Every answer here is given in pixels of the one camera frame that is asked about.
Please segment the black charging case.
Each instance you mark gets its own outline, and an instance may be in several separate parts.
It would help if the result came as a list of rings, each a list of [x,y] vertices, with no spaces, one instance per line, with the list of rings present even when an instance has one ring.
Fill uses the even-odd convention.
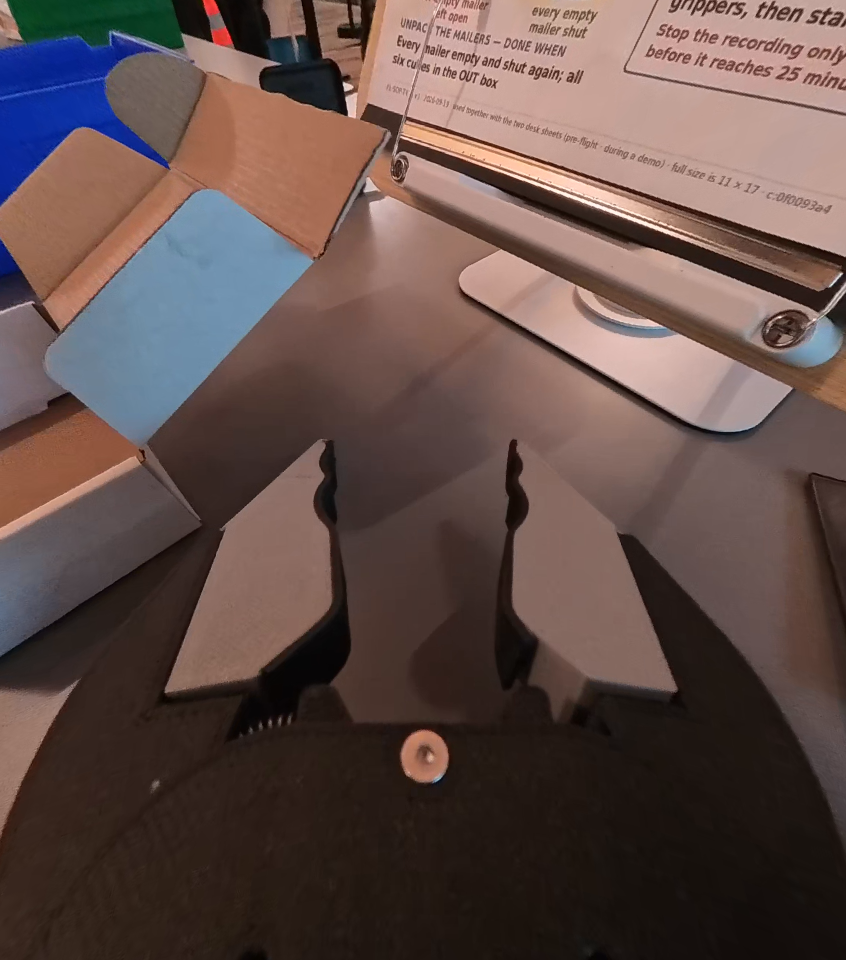
[[[332,59],[266,66],[260,71],[259,84],[265,92],[282,94],[323,111],[348,115],[344,78]]]

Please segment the printed instruction sheet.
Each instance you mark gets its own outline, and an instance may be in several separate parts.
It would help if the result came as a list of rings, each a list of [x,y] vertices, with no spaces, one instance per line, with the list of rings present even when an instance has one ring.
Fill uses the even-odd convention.
[[[846,255],[846,2],[383,2],[370,105]]]

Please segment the white cardboard mailer box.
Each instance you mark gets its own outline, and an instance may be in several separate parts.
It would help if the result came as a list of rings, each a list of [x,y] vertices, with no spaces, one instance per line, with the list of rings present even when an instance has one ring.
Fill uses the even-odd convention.
[[[0,657],[201,526],[153,436],[319,259],[380,126],[130,55],[0,205]]]

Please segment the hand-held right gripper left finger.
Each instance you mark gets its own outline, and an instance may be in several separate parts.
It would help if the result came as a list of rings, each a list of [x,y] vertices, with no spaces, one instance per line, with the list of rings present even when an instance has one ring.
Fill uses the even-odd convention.
[[[297,702],[351,650],[334,443],[320,439],[223,527],[169,672],[175,700]]]

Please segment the instruction sheet on stand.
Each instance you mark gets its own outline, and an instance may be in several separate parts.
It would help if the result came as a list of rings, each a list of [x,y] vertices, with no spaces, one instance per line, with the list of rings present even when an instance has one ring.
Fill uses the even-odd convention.
[[[491,243],[461,291],[690,426],[759,426],[799,390],[846,412],[846,254],[501,150],[369,103],[388,194]]]

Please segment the blue plastic bin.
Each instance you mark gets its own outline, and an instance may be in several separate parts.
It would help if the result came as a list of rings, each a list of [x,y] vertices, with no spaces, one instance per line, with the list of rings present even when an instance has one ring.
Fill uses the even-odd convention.
[[[99,46],[74,36],[0,49],[0,205],[78,128],[96,130],[161,162],[117,118],[105,94],[105,80],[114,66],[145,52],[188,62],[185,51],[171,51],[116,30]],[[0,277],[16,269],[0,240]]]

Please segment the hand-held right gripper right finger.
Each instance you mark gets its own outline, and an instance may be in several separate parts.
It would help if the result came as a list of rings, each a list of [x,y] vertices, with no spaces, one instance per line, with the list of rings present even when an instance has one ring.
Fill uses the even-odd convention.
[[[678,684],[617,527],[535,450],[513,439],[496,667],[504,690],[576,722],[603,697],[671,706]]]

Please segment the green plastic bin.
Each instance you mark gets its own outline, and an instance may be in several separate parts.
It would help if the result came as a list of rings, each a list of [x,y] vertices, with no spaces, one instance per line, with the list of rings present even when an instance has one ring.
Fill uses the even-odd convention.
[[[25,42],[81,38],[108,43],[113,31],[157,43],[184,46],[171,1],[8,1]]]

